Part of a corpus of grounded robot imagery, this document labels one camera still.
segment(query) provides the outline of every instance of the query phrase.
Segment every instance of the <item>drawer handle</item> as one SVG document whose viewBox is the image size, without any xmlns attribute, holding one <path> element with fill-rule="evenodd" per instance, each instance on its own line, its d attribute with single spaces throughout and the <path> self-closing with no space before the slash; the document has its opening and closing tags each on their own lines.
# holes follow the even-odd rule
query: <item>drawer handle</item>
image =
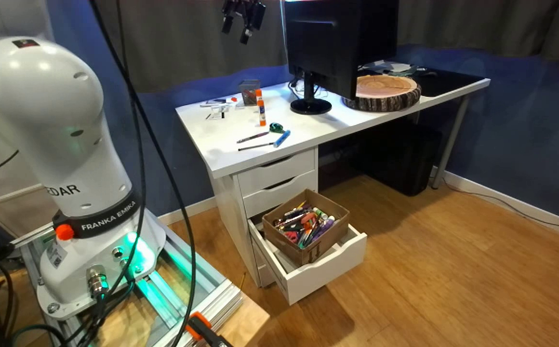
<svg viewBox="0 0 559 347">
<path fill-rule="evenodd" d="M 273 184 L 267 184 L 267 186 L 263 186 L 263 190 L 277 188 L 277 186 L 286 184 L 286 182 L 290 182 L 290 180 L 294 180 L 294 177 L 288 177 L 288 179 L 277 180 L 277 182 L 273 182 Z"/>
<path fill-rule="evenodd" d="M 292 157 L 292 155 L 282 155 L 282 157 L 277 157 L 277 159 L 273 159 L 273 161 L 265 161 L 265 163 L 261 163 L 259 167 L 275 165 L 275 163 L 279 163 L 279 161 L 286 161 L 288 157 Z"/>
</svg>

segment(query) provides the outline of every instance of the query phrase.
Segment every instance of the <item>wood log slice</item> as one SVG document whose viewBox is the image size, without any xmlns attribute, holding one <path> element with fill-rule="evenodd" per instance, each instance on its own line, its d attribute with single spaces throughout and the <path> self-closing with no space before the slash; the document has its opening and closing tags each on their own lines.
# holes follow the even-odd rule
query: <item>wood log slice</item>
<svg viewBox="0 0 559 347">
<path fill-rule="evenodd" d="M 410 107 L 419 98 L 415 80 L 398 74 L 360 74 L 356 96 L 342 98 L 342 103 L 361 111 L 394 111 Z"/>
</svg>

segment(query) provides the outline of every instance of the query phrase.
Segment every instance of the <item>box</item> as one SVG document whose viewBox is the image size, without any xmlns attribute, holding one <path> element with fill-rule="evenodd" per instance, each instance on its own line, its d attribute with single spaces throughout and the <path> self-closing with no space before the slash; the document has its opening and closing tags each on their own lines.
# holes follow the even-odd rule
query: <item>box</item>
<svg viewBox="0 0 559 347">
<path fill-rule="evenodd" d="M 319 236 L 315 236 L 307 246 L 298 248 L 292 244 L 282 231 L 273 227 L 273 221 L 280 217 L 284 211 L 292 209 L 300 202 L 307 202 L 321 211 L 334 215 L 334 223 L 325 229 Z M 300 194 L 292 196 L 284 204 L 277 206 L 275 209 L 261 215 L 263 236 L 273 242 L 286 258 L 290 258 L 296 265 L 313 261 L 319 254 L 323 254 L 336 238 L 346 233 L 350 211 L 336 202 L 321 196 L 309 188 L 302 190 Z"/>
</svg>

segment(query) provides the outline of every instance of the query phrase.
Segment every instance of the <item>white desk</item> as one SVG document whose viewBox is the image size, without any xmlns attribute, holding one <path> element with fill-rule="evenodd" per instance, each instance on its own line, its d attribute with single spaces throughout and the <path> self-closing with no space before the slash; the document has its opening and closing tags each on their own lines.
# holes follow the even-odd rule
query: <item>white desk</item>
<svg viewBox="0 0 559 347">
<path fill-rule="evenodd" d="M 250 275 L 257 285 L 277 281 L 288 302 L 294 302 L 313 290 L 315 285 L 323 285 L 361 260 L 361 233 L 356 231 L 354 238 L 348 238 L 346 244 L 340 244 L 340 248 L 325 256 L 327 265 L 325 258 L 321 258 L 319 261 L 290 269 L 284 267 L 280 256 L 277 260 L 273 248 L 252 229 L 248 217 L 286 200 L 304 186 L 317 188 L 319 144 L 460 98 L 460 107 L 444 140 L 442 157 L 437 163 L 437 175 L 431 180 L 435 186 L 450 155 L 454 136 L 467 107 L 467 96 L 487 84 L 489 78 L 479 78 L 444 94 L 421 96 L 412 107 L 386 113 L 356 111 L 346 107 L 336 94 L 317 92 L 317 98 L 325 98 L 333 103 L 331 111 L 325 115 L 292 113 L 288 109 L 292 94 L 286 86 L 269 86 L 261 90 L 267 123 L 277 121 L 284 128 L 290 128 L 290 134 L 279 148 L 261 146 L 244 152 L 236 148 L 269 142 L 279 136 L 277 132 L 269 132 L 236 144 L 236 138 L 263 130 L 257 127 L 255 107 L 232 105 L 221 119 L 217 113 L 207 117 L 209 107 L 198 101 L 176 107 L 176 113 L 205 163 L 221 219 Z"/>
</svg>

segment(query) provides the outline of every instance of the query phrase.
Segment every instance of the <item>computer monitor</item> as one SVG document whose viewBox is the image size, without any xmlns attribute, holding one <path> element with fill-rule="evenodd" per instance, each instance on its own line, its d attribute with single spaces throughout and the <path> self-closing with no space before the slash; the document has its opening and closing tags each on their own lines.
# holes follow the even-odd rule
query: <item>computer monitor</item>
<svg viewBox="0 0 559 347">
<path fill-rule="evenodd" d="M 288 71 L 302 78 L 296 113 L 325 113 L 315 86 L 354 98 L 358 65 L 396 47 L 398 0 L 282 0 Z"/>
</svg>

